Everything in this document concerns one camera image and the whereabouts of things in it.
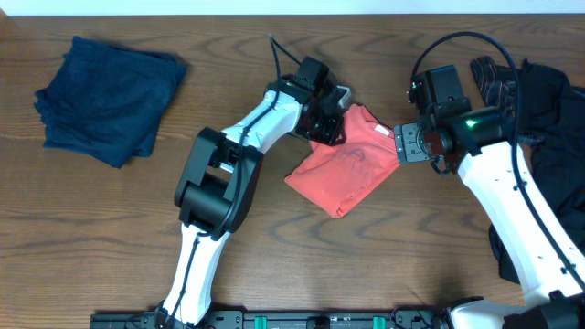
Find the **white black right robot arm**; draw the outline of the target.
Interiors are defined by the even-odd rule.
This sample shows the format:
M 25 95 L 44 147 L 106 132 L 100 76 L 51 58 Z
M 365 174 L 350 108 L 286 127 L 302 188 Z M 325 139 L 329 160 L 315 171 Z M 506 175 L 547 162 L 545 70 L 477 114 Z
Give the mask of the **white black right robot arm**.
M 581 328 L 584 256 L 559 224 L 512 143 L 513 118 L 494 107 L 394 128 L 399 161 L 448 162 L 504 244 L 525 306 L 480 299 L 446 309 L 449 328 Z

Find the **orange printed t-shirt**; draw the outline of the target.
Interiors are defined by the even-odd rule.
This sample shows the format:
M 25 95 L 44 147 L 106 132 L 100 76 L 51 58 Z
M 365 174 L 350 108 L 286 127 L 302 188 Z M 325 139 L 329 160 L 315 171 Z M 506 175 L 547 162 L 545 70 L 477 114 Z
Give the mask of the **orange printed t-shirt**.
M 344 143 L 312 142 L 312 152 L 285 183 L 341 218 L 399 168 L 394 133 L 364 105 L 353 104 L 344 114 Z

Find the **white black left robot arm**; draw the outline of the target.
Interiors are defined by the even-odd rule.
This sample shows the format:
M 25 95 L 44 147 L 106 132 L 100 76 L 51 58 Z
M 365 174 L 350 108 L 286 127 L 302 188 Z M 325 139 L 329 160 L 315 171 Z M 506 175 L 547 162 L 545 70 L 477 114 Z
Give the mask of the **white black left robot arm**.
M 175 192 L 181 252 L 172 288 L 155 311 L 155 327 L 202 322 L 221 252 L 248 215 L 264 155 L 288 133 L 324 144 L 341 141 L 351 102 L 351 90 L 330 79 L 287 75 L 269 84 L 260 104 L 239 122 L 197 135 Z

